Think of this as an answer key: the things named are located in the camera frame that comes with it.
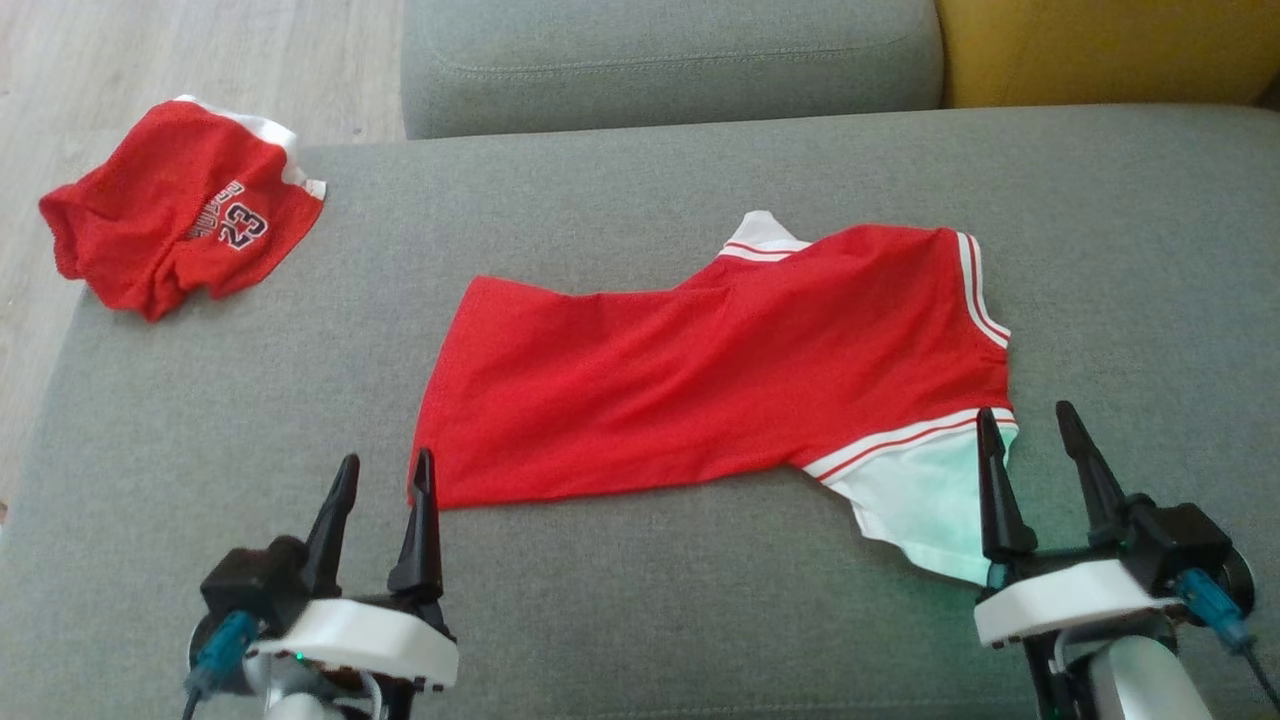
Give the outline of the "grey sofa seat cushion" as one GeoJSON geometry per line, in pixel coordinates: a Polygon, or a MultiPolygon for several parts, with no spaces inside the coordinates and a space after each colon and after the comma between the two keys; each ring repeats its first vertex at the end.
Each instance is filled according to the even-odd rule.
{"type": "Polygon", "coordinates": [[[404,0],[410,138],[941,106],[934,0],[404,0]]]}

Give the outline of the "large yellow sofa backrest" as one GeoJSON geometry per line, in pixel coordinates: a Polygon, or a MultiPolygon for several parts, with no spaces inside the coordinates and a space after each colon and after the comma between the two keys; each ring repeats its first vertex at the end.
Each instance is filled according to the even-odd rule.
{"type": "Polygon", "coordinates": [[[950,108],[1252,105],[1280,76],[1280,0],[934,0],[950,108]]]}

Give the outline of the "red white-trimmed basketball jersey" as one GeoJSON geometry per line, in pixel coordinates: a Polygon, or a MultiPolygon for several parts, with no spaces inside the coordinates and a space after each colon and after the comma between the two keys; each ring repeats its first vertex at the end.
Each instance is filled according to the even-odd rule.
{"type": "Polygon", "coordinates": [[[681,284],[571,295],[474,278],[413,443],[439,505],[690,486],[790,466],[872,541],[983,584],[977,418],[1018,436],[1010,332],[973,234],[854,225],[806,242],[750,211],[681,284]]]}

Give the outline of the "red shorts with number 23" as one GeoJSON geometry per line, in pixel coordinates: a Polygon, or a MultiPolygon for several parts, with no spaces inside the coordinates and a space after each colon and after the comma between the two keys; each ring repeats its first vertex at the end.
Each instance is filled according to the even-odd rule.
{"type": "Polygon", "coordinates": [[[326,184],[283,124],[180,95],[109,159],[38,201],[58,272],[109,309],[157,322],[192,293],[268,278],[314,228],[326,184]]]}

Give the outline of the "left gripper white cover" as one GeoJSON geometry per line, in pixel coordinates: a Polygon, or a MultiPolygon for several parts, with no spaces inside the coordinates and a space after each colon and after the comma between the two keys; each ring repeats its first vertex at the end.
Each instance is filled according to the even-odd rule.
{"type": "MultiPolygon", "coordinates": [[[[314,598],[340,597],[346,524],[358,492],[360,459],[346,455],[308,538],[301,578],[314,598]]],[[[420,448],[410,482],[410,520],[388,591],[413,602],[443,596],[435,468],[420,448]]],[[[453,639],[410,612],[356,600],[317,600],[275,639],[244,653],[244,676],[262,720],[410,720],[415,700],[454,687],[453,639]]]]}

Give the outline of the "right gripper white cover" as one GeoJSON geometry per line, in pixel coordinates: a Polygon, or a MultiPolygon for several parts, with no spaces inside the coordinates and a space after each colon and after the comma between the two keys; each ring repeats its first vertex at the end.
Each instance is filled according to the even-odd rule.
{"type": "MultiPolygon", "coordinates": [[[[1091,547],[1125,547],[1126,496],[1075,406],[1056,402],[1091,547]]],[[[975,418],[980,542],[991,562],[1038,548],[1023,519],[992,407],[975,418]]],[[[1012,583],[975,606],[979,642],[1019,644],[1036,692],[1036,720],[1183,720],[1183,665],[1172,648],[1183,602],[1157,600],[1117,560],[1080,562],[1012,583]]]]}

